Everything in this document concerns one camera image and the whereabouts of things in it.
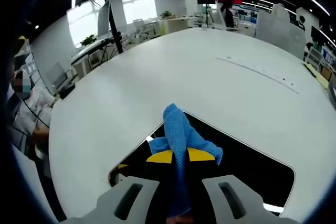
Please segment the person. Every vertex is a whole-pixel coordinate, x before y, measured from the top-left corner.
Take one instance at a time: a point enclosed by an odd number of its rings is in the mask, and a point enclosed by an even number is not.
[[[15,125],[30,136],[33,142],[41,144],[42,150],[47,153],[51,111],[56,99],[42,87],[34,86],[25,72],[15,76],[13,85],[15,94],[22,101]]]
[[[306,57],[310,51],[310,48],[313,46],[312,42],[308,42],[305,46],[305,52],[303,53],[303,61],[306,61]]]
[[[296,20],[295,25],[297,27],[300,27],[302,30],[306,31],[306,28],[304,27],[304,23],[306,22],[306,19],[301,15],[299,17],[299,20]]]
[[[233,15],[232,15],[232,12],[230,11],[230,8],[232,8],[232,6],[233,6],[233,0],[224,0],[220,8],[220,11],[224,18],[225,25],[226,27],[230,27],[230,28],[235,27],[234,22],[233,22]]]

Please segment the round table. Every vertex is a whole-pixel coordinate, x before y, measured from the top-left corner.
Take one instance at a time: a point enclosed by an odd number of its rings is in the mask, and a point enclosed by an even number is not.
[[[304,221],[333,181],[336,111],[300,60],[255,38],[192,28],[114,57],[55,104],[50,168],[67,217],[96,206],[109,171],[172,102],[293,168],[283,217]]]

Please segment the office chair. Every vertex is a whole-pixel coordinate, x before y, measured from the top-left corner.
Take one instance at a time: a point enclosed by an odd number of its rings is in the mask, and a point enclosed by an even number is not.
[[[322,59],[322,54],[320,54],[315,48],[311,47],[306,57],[306,62],[310,63],[316,70],[319,70],[319,64]]]
[[[240,31],[239,28],[226,27],[222,12],[220,9],[208,8],[207,12],[210,15],[211,27],[213,29],[226,30],[226,31]]]
[[[60,63],[56,63],[53,67],[48,71],[47,77],[53,87],[55,87],[55,92],[58,93],[65,85],[69,84],[73,75],[71,71],[65,72]]]
[[[137,35],[145,36],[145,39],[149,39],[149,33],[153,32],[153,28],[149,28],[142,18],[133,20],[133,24],[135,26],[135,32]]]

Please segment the potted plant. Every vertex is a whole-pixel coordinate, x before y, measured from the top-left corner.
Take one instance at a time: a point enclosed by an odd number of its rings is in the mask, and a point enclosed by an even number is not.
[[[172,17],[173,17],[172,13],[169,12],[168,10],[166,10],[165,12],[163,12],[163,13],[161,14],[161,18],[162,18],[162,19],[168,19],[168,18],[172,18]]]
[[[87,46],[89,44],[92,44],[93,42],[95,42],[97,39],[94,38],[94,35],[91,34],[90,36],[86,37],[82,42],[82,46]]]

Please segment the face mask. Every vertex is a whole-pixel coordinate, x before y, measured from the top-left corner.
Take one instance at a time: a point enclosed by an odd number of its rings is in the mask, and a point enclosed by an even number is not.
[[[22,72],[22,92],[16,92],[17,96],[23,100],[30,97],[30,90],[32,88],[30,78],[27,73]]]

